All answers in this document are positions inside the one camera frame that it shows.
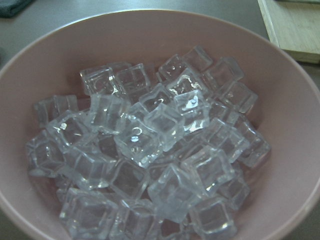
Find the clear ice cubes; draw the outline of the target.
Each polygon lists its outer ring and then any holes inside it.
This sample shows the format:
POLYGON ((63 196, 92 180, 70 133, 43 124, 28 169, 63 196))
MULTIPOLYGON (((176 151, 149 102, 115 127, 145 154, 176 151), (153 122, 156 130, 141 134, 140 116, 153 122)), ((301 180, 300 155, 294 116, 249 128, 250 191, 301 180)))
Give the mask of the clear ice cubes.
POLYGON ((34 104, 28 173, 52 178, 74 240, 229 240, 250 193, 242 167, 270 144, 247 118, 257 95, 233 57, 201 46, 152 64, 80 72, 85 99, 34 104))

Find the pink bowl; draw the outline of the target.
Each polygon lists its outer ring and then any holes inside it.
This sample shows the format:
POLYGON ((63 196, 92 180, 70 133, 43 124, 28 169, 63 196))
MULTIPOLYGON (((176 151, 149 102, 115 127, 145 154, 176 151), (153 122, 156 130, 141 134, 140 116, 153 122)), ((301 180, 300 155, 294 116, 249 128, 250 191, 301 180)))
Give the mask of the pink bowl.
POLYGON ((0 72, 0 208, 37 240, 279 240, 319 199, 319 90, 242 27, 98 15, 0 72))

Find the wooden cutting board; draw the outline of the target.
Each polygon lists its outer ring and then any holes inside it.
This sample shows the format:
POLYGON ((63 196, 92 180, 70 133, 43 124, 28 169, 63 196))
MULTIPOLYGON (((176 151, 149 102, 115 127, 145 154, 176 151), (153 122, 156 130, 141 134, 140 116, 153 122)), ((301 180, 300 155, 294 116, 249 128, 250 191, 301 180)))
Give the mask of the wooden cutting board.
POLYGON ((311 0, 259 0, 272 44, 299 62, 320 63, 320 4, 311 0))

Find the dark grey cloth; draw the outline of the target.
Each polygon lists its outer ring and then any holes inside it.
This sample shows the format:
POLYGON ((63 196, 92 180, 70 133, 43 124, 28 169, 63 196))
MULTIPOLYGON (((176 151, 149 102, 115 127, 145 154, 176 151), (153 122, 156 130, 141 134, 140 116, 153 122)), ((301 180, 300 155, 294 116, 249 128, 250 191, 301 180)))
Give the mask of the dark grey cloth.
POLYGON ((31 0, 0 0, 0 17, 14 17, 24 10, 31 2, 31 0))

